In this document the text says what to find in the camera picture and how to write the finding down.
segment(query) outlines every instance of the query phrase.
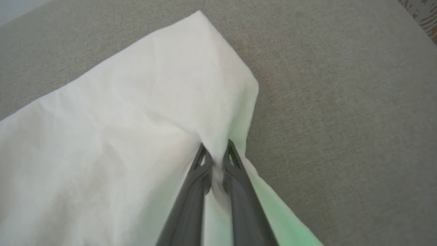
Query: white towel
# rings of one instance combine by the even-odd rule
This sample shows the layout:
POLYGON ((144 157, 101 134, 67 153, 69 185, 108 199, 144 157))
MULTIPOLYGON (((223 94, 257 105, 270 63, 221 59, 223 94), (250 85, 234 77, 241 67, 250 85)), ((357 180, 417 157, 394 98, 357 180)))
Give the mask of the white towel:
MULTIPOLYGON (((0 122, 0 245, 153 246, 199 143, 220 163, 228 138, 287 241, 298 219, 244 157, 257 93, 197 12, 32 102, 0 122)), ((232 244, 218 165, 205 208, 211 246, 232 244)))

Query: fabric fold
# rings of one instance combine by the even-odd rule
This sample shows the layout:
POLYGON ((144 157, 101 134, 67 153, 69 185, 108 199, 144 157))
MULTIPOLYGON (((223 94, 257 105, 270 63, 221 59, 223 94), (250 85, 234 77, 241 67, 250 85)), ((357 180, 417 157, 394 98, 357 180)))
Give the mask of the fabric fold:
POLYGON ((279 240, 298 225, 318 244, 244 157, 257 93, 197 12, 37 99, 0 122, 0 245, 154 245, 201 142, 217 163, 205 245, 231 245, 228 138, 279 240))

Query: textured gray fabric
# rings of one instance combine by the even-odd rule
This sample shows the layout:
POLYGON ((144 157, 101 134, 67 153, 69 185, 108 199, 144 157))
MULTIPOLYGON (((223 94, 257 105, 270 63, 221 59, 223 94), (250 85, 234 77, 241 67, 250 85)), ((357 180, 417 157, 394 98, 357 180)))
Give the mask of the textured gray fabric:
POLYGON ((0 119, 198 9, 260 83, 248 158, 325 245, 437 245, 437 49, 393 0, 55 0, 0 28, 0 119))

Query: gray fabric surface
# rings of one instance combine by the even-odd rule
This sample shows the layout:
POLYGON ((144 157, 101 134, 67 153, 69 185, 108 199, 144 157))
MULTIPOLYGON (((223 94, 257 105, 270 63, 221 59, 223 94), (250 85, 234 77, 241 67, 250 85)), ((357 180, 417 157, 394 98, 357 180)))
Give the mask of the gray fabric surface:
POLYGON ((55 0, 0 28, 0 119, 198 9, 260 83, 248 158, 325 245, 437 245, 437 49, 397 1, 55 0))

